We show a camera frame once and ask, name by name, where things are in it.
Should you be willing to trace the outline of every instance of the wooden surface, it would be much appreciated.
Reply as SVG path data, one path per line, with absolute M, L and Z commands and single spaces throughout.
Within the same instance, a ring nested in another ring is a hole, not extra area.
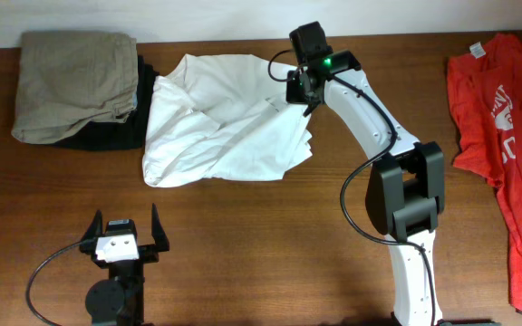
M 508 305 L 508 235 L 493 190 L 450 166 L 458 146 L 446 61 L 493 35 L 344 37 L 330 45 L 351 50 L 394 117 L 445 153 L 446 211 L 434 261 L 445 318 L 522 325 Z M 287 40 L 160 43 L 140 44 L 139 54 L 165 75 L 184 53 L 268 59 L 288 47 Z M 331 325 L 392 311 L 388 249 L 358 236 L 340 212 L 340 186 L 365 156 L 332 111 L 315 112 L 309 125 L 314 155 L 282 181 L 209 179 L 151 188 L 142 180 L 142 149 L 91 153 L 13 139 L 18 59 L 17 49 L 0 50 L 0 325 L 38 324 L 24 302 L 30 273 L 50 253 L 77 241 L 96 209 L 108 220 L 134 219 L 140 243 L 151 242 L 151 203 L 159 208 L 171 251 L 146 266 L 147 321 Z M 283 60 L 293 63 L 293 57 Z M 347 198 L 355 220 L 373 232 L 363 206 L 368 175 L 355 179 Z M 61 324 L 89 324 L 85 294 L 106 274 L 87 256 L 66 254 L 40 274 L 34 304 Z

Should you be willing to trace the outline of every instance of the white wall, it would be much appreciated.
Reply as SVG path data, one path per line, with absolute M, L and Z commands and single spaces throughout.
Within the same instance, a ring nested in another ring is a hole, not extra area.
M 42 29 L 120 31 L 139 43 L 522 29 L 522 0 L 0 0 L 0 47 Z

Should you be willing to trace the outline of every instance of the white label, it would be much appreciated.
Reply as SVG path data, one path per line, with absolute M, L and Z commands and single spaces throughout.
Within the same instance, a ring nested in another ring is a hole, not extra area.
M 480 45 L 480 42 L 472 44 L 470 47 L 470 53 L 475 57 L 475 59 L 480 58 L 481 56 L 484 56 L 487 54 L 485 50 L 482 48 L 482 45 Z
M 108 222 L 108 225 L 121 225 L 121 224 L 127 224 L 130 220 L 116 220 L 116 221 L 110 221 Z

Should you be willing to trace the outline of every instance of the red fabric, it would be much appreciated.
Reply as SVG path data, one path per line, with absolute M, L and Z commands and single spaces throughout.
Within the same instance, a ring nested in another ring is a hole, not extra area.
M 497 190 L 509 231 L 510 301 L 522 311 L 522 44 L 498 34 L 484 49 L 481 58 L 449 61 L 450 114 L 462 149 L 454 166 Z

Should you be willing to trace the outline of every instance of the wood grain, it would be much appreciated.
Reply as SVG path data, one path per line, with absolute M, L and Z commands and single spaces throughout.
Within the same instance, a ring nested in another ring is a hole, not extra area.
M 517 33 L 522 40 L 522 32 Z M 445 69 L 493 33 L 417 34 L 330 39 L 361 61 L 378 96 L 412 134 L 437 141 L 446 169 L 446 211 L 435 249 L 436 286 L 447 319 L 522 325 L 508 305 L 508 234 L 493 190 L 456 170 L 457 131 L 448 111 Z M 139 54 L 166 75 L 184 53 L 252 53 L 270 58 L 287 40 L 140 44 Z M 150 238 L 157 204 L 171 251 L 146 267 L 146 319 L 156 325 L 316 325 L 366 321 L 392 311 L 388 249 L 344 221 L 338 194 L 365 156 L 326 107 L 309 125 L 314 156 L 277 182 L 201 180 L 151 188 L 143 150 L 89 153 L 13 139 L 18 49 L 0 50 L 0 325 L 35 325 L 25 283 L 48 254 L 77 241 L 96 209 L 132 218 Z M 293 63 L 293 57 L 283 58 Z M 368 173 L 353 182 L 349 209 L 373 231 L 363 207 Z M 84 297 L 106 273 L 69 253 L 39 276 L 35 305 L 65 325 L 89 324 Z

